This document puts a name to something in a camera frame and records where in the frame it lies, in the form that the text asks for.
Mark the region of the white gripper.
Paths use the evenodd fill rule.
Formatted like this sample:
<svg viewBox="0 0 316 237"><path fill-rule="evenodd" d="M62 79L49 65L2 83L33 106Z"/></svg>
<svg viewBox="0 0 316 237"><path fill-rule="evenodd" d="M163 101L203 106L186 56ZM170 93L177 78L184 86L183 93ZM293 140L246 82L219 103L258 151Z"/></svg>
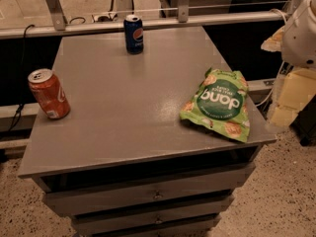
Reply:
<svg viewBox="0 0 316 237"><path fill-rule="evenodd" d="M316 95L316 0L303 0L284 27L261 45L295 67L283 81L269 123L290 126Z"/></svg>

